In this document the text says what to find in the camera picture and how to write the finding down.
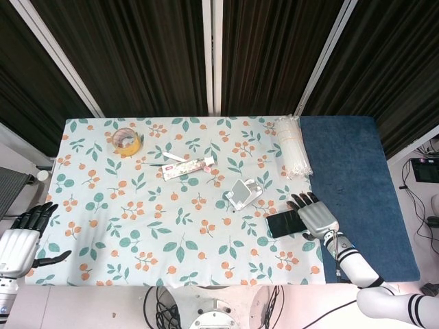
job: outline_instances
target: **floral tablecloth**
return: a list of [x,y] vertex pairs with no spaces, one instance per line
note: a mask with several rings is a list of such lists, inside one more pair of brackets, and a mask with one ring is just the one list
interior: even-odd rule
[[[75,119],[67,121],[47,200],[59,204],[37,257],[72,254],[31,270],[28,284],[323,284],[320,243],[301,234],[273,239],[265,218],[287,210],[307,179],[283,170],[276,117]],[[143,141],[132,157],[112,134],[131,127]],[[165,182],[160,167],[212,155],[212,171]],[[235,211],[225,198],[237,179],[263,194]]]

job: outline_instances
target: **electronic device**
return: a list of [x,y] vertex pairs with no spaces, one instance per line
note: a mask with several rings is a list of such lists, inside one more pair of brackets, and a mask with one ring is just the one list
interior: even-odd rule
[[267,224],[273,238],[302,232],[307,229],[297,211],[290,210],[267,216]]
[[439,159],[414,158],[410,162],[417,182],[439,183]]

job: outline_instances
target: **toothpaste tube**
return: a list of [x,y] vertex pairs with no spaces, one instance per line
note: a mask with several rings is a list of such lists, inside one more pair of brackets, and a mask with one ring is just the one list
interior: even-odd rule
[[204,159],[196,159],[186,162],[179,162],[174,164],[165,164],[162,166],[163,179],[170,180],[172,178],[192,173],[194,171],[203,169],[205,167],[215,164],[212,156]]

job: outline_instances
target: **smartphone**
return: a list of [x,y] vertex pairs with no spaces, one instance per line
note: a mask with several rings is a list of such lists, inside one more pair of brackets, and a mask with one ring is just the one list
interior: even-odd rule
[[307,229],[295,210],[267,216],[267,224],[273,238],[280,238],[281,236],[302,232]]

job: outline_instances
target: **metal frame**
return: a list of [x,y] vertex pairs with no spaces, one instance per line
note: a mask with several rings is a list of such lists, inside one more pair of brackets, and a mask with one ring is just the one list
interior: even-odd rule
[[223,0],[213,0],[213,115],[221,115]]
[[0,123],[0,141],[1,144],[11,149],[17,154],[20,154],[25,159],[40,166],[51,166],[50,160],[41,151],[30,145],[27,141],[15,134],[12,130]]
[[322,75],[323,69],[326,66],[328,59],[331,57],[332,51],[335,48],[335,45],[340,38],[340,35],[343,32],[344,27],[348,23],[351,14],[357,5],[357,0],[344,0],[342,7],[340,8],[340,12],[335,19],[334,25],[332,26],[331,31],[329,32],[327,41],[325,42],[322,52],[314,66],[314,70],[311,74],[311,77],[308,80],[307,86],[303,91],[302,97],[300,98],[299,104],[297,105],[296,110],[294,111],[294,115],[301,115],[303,110],[305,109],[305,105],[308,102],[309,96],[313,92],[314,88],[320,76]]
[[204,61],[206,66],[206,98],[209,116],[213,116],[212,7],[211,0],[202,0]]
[[35,37],[47,51],[51,59],[55,62],[56,66],[61,70],[67,81],[85,103],[91,114],[96,118],[104,118],[105,115],[101,111],[101,108],[30,0],[9,1],[21,18],[26,22],[30,30],[34,33]]
[[389,160],[387,160],[387,165],[389,167],[395,165],[397,162],[404,159],[408,154],[410,154],[415,149],[420,147],[422,144],[428,142],[430,139],[432,139],[433,137],[435,137],[437,135],[439,135],[439,125],[437,125],[435,128],[430,130],[424,136],[421,136],[420,138],[411,142],[408,146],[404,147],[401,151],[399,151],[397,154],[395,154],[393,157],[391,157]]

